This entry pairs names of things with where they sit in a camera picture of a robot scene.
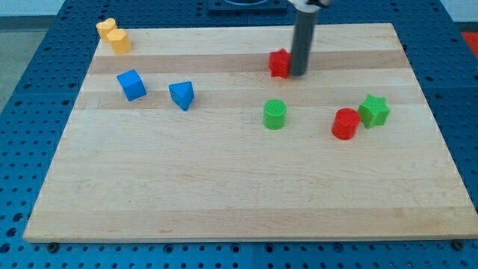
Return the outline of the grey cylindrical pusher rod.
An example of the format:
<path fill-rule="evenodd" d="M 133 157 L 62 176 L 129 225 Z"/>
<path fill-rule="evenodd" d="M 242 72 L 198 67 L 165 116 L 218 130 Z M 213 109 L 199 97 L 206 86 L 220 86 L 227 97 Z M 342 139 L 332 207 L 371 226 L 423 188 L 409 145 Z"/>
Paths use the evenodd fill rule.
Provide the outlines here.
<path fill-rule="evenodd" d="M 308 69 L 308 59 L 317 23 L 317 15 L 317 7 L 312 7 L 308 10 L 303 8 L 296 11 L 289 68 L 289 73 L 293 76 L 304 75 Z"/>

